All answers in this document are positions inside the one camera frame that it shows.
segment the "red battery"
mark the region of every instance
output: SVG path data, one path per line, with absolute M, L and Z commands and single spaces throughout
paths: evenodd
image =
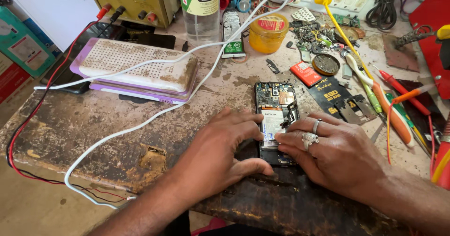
M 299 77 L 303 83 L 305 83 L 308 87 L 314 85 L 322 77 L 310 68 L 305 62 L 301 61 L 300 63 L 292 66 L 290 68 L 291 72 L 295 74 L 295 76 Z

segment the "workbench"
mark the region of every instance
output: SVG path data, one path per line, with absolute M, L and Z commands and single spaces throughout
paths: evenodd
M 297 9 L 286 7 L 281 14 L 292 20 L 290 14 L 295 10 Z M 323 19 L 332 24 L 327 16 L 324 15 Z M 419 73 L 393 67 L 387 69 L 382 33 L 365 24 L 363 29 L 366 37 L 359 40 L 361 47 L 358 50 L 363 53 L 366 64 L 375 63 L 378 68 L 406 80 L 430 77 L 418 44 L 414 47 L 417 50 Z M 401 36 L 411 30 L 409 23 L 397 21 L 391 33 Z M 181 50 L 186 38 L 181 12 L 167 30 L 157 29 L 155 33 L 175 35 L 175 49 Z M 106 187 L 142 193 L 146 186 L 177 162 L 199 128 L 224 106 L 228 105 L 235 110 L 254 110 L 253 86 L 258 81 L 290 82 L 295 86 L 301 115 L 320 111 L 301 81 L 289 71 L 289 67 L 301 59 L 298 50 L 284 47 L 288 41 L 294 41 L 294 34 L 291 32 L 288 32 L 277 52 L 265 55 L 254 51 L 248 44 L 248 37 L 244 38 L 248 61 L 242 64 L 235 64 L 231 60 L 220 61 L 211 77 L 187 104 L 161 115 L 139 130 L 107 141 L 91 152 L 72 175 Z M 197 82 L 210 71 L 219 48 L 210 47 L 194 53 L 198 56 L 200 65 Z M 337 53 L 332 54 L 336 54 L 341 63 L 344 63 Z M 266 66 L 266 58 L 271 59 L 281 73 L 274 74 Z M 387 88 L 375 69 L 370 65 L 368 67 L 377 81 Z M 336 75 L 337 79 L 341 79 L 342 69 Z M 352 95 L 366 96 L 355 75 L 350 83 L 353 85 L 353 89 L 349 90 Z M 35 91 L 0 131 L 3 154 L 11 133 L 30 114 L 42 94 L 43 91 Z M 446 116 L 448 109 L 443 102 L 436 99 L 436 103 Z M 17 139 L 14 158 L 20 163 L 64 173 L 96 141 L 136 126 L 170 106 L 155 101 L 133 103 L 120 100 L 116 94 L 97 90 L 89 90 L 83 95 L 51 90 L 39 112 Z M 380 123 L 380 118 L 376 118 L 362 127 L 370 137 Z M 386 156 L 385 128 L 379 135 L 376 146 Z M 407 149 L 393 131 L 391 149 L 394 166 L 429 178 L 429 157 L 417 143 L 413 149 Z M 256 146 L 251 143 L 244 147 L 237 158 L 256 156 Z M 274 171 L 275 175 L 271 177 L 246 177 L 222 193 L 195 205 L 192 210 L 288 235 L 375 236 L 391 235 L 391 231 L 400 232 L 396 235 L 407 234 L 407 227 L 404 225 L 380 216 L 370 207 L 315 185 L 300 167 L 274 168 Z

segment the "teal box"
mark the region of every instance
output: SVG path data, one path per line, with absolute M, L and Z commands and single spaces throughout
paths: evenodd
M 55 61 L 47 47 L 5 7 L 0 7 L 0 51 L 35 78 Z

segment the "pcb cleaner bottle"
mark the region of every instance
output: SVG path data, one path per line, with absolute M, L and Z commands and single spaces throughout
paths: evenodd
M 194 46 L 220 39 L 219 0 L 181 0 L 188 41 Z

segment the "disassembled smartphone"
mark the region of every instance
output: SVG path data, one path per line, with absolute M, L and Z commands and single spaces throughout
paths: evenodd
M 274 139 L 275 133 L 286 132 L 300 118 L 294 86 L 291 83 L 258 82 L 255 84 L 255 104 L 256 113 L 264 115 L 259 124 L 264 133 L 264 140 L 259 142 L 259 157 L 271 165 L 296 165 L 289 155 L 278 151 L 279 143 Z

